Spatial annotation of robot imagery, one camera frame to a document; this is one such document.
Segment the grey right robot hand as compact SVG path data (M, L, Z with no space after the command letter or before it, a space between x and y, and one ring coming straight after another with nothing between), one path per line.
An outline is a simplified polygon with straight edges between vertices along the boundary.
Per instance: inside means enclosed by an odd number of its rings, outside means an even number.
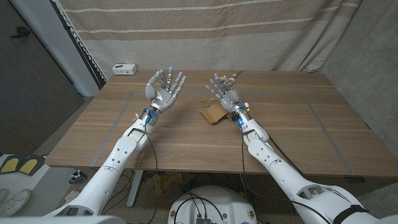
M252 118L244 108L240 96L233 86L237 77L238 74L235 73L230 76L224 75L223 77L215 73L214 79L210 79L210 83L213 86L207 85L206 89L219 99L221 106L227 112L232 114L233 121L243 124Z

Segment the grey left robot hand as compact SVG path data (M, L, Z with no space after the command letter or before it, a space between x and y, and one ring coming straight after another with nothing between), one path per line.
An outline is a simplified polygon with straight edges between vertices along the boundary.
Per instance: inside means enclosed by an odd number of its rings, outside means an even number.
M165 75L164 70L158 70L155 75L149 79L145 87L146 98L151 101L151 106L161 113L171 109L186 80L186 76L183 76L183 72L179 72L175 81L172 82L173 70L173 67L169 67L167 75ZM160 78L160 87L158 90L155 90L154 84L158 78Z

